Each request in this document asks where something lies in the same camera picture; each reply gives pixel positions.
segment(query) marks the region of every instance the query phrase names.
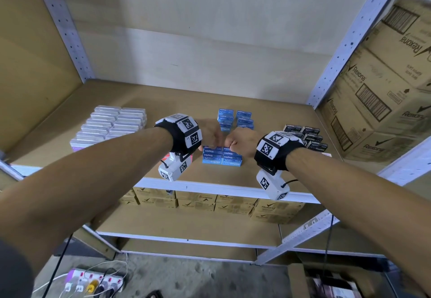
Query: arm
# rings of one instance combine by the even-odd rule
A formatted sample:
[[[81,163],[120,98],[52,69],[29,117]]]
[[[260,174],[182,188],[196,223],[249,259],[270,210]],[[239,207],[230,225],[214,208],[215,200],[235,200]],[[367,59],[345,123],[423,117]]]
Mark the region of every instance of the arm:
[[[220,145],[217,120],[196,120],[203,145]],[[0,196],[0,237],[34,274],[56,247],[114,204],[172,148],[170,133],[150,128],[70,154],[17,182]]]
[[[237,128],[225,145],[254,157],[262,135]],[[385,250],[431,293],[431,202],[377,175],[298,148],[286,167],[334,215]]]

